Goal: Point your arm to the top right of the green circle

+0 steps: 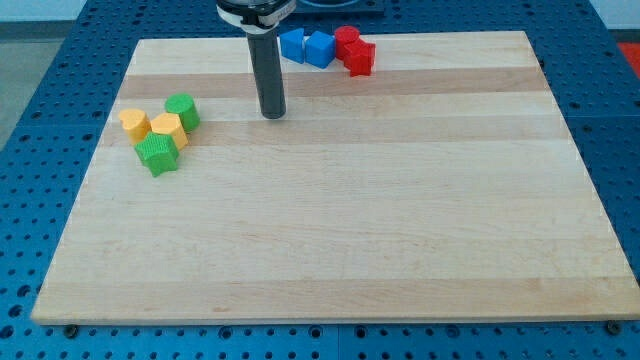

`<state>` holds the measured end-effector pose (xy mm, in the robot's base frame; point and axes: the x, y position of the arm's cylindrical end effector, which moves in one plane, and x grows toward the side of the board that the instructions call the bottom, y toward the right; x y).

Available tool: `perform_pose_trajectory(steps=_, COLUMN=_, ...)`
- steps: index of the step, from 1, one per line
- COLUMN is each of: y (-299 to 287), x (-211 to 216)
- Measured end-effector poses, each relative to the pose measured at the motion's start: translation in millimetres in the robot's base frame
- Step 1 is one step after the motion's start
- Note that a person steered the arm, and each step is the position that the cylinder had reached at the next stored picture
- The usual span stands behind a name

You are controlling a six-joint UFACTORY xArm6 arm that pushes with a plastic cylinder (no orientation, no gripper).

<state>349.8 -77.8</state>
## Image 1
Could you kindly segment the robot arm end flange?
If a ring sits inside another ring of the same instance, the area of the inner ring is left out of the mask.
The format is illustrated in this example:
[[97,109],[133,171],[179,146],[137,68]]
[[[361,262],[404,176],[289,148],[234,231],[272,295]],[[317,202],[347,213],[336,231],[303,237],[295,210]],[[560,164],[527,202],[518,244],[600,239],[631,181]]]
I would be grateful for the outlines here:
[[222,20],[245,33],[261,35],[276,28],[296,9],[296,0],[217,0]]

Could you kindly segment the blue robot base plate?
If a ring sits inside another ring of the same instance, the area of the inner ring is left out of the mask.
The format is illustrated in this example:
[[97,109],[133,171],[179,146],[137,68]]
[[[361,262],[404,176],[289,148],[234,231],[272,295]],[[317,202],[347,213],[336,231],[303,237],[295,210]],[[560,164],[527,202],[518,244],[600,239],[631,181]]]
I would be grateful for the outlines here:
[[383,14],[384,0],[297,0],[295,14]]

